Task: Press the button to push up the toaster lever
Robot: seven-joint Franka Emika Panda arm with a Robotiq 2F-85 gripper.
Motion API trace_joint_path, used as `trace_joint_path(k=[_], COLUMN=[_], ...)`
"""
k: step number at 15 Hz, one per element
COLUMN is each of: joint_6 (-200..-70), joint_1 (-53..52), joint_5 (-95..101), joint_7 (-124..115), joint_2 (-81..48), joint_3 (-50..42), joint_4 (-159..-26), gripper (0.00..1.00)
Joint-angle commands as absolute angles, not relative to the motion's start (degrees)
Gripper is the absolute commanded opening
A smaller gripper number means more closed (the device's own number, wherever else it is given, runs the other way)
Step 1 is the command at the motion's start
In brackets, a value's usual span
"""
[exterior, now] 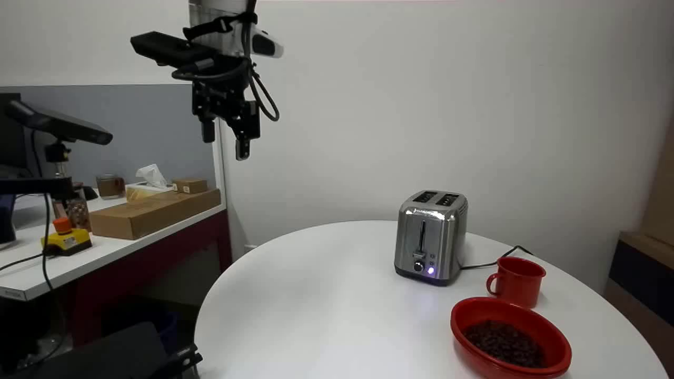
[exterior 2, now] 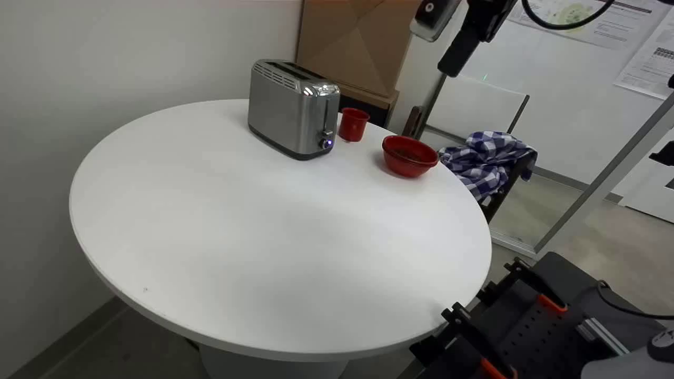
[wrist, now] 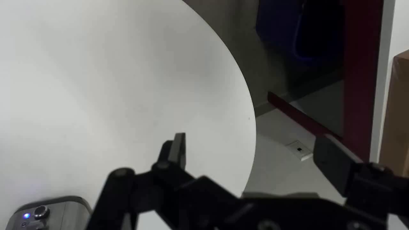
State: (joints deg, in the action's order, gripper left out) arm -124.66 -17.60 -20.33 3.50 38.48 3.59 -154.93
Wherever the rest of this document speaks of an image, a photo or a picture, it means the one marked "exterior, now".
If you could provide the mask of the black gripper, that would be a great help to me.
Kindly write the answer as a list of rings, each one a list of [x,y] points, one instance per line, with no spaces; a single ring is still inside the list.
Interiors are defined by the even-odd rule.
[[[245,99],[249,67],[228,72],[221,80],[192,84],[192,113],[203,124],[203,141],[215,141],[215,120],[221,117],[236,137],[236,160],[250,157],[250,138],[258,137],[258,105]]]

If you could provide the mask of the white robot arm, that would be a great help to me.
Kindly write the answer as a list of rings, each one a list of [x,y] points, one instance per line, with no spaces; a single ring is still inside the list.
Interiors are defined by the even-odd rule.
[[[215,120],[236,137],[236,157],[250,155],[250,141],[262,137],[258,115],[280,120],[280,109],[262,83],[255,55],[282,56],[282,47],[256,26],[256,0],[189,0],[189,43],[212,49],[216,56],[192,78],[192,113],[203,124],[203,138],[215,138]]]

